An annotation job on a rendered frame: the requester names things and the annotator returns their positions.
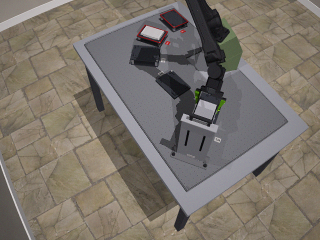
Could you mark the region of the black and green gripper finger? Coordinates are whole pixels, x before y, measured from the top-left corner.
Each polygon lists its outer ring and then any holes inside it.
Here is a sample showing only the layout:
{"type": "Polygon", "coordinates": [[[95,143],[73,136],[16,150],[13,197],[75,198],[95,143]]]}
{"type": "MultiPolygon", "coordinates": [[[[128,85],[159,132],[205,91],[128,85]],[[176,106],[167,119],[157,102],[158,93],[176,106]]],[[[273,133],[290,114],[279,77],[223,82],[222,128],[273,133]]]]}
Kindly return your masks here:
{"type": "MultiPolygon", "coordinates": [[[[220,104],[219,104],[218,109],[217,109],[217,113],[218,113],[219,109],[222,107],[222,105],[223,105],[225,102],[226,102],[225,100],[221,100],[221,101],[220,101],[220,104]]],[[[217,114],[217,113],[216,113],[216,114],[217,114]]]]}
{"type": "Polygon", "coordinates": [[[195,90],[195,103],[198,103],[201,91],[195,90]]]}

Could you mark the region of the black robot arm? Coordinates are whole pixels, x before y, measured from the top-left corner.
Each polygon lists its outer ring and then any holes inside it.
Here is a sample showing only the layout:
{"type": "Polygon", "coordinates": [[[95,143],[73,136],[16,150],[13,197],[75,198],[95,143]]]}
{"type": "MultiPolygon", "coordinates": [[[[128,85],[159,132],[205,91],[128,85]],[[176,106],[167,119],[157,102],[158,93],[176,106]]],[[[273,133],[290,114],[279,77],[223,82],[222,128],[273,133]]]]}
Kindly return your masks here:
{"type": "Polygon", "coordinates": [[[222,80],[226,72],[225,67],[220,65],[226,62],[225,52],[223,49],[220,49],[217,42],[222,43],[230,31],[223,27],[217,9],[211,9],[206,0],[185,1],[199,33],[204,58],[208,67],[207,74],[209,77],[205,88],[207,88],[206,91],[208,93],[215,94],[215,92],[220,92],[223,84],[222,80]],[[218,80],[217,78],[222,80],[218,80]]]}

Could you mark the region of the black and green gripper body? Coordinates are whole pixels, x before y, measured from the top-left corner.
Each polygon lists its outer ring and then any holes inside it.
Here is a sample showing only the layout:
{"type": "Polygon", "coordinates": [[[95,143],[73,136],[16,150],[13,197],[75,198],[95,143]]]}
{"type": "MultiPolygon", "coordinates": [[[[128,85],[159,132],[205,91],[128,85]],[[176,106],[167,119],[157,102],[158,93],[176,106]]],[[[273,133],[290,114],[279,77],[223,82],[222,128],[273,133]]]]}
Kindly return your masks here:
{"type": "MultiPolygon", "coordinates": [[[[204,85],[202,85],[200,89],[199,89],[199,88],[196,88],[196,91],[199,91],[199,92],[202,91],[202,92],[208,93],[208,92],[207,92],[207,88],[205,88],[204,85]]],[[[216,97],[216,98],[219,98],[219,99],[221,99],[221,100],[226,101],[226,98],[222,97],[223,94],[224,94],[224,92],[222,92],[222,91],[220,91],[220,92],[217,92],[217,91],[216,91],[215,94],[211,94],[211,93],[208,93],[208,94],[210,94],[210,95],[213,96],[213,97],[216,97]]]]}

